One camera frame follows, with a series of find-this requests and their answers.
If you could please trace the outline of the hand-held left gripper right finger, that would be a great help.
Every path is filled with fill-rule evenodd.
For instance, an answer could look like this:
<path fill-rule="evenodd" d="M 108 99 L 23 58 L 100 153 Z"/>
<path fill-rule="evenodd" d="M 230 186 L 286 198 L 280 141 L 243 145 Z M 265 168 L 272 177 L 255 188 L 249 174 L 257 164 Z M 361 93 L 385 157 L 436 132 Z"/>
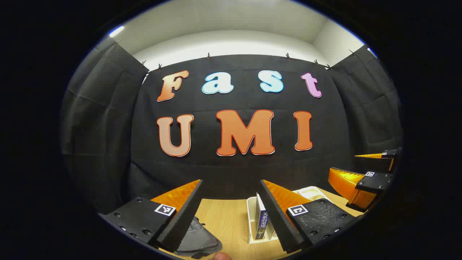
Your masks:
<path fill-rule="evenodd" d="M 357 223 L 355 216 L 326 198 L 310 200 L 263 179 L 260 198 L 287 253 L 319 248 Z"/>

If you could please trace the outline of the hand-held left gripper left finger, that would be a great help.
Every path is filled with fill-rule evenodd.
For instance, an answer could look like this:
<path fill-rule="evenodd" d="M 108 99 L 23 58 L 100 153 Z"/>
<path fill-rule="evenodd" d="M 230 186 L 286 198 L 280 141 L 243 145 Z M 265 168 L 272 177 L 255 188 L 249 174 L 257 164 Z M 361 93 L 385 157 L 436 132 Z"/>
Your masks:
<path fill-rule="evenodd" d="M 153 199 L 138 196 L 99 216 L 139 243 L 174 252 L 201 203 L 202 183 L 203 180 L 198 179 Z"/>

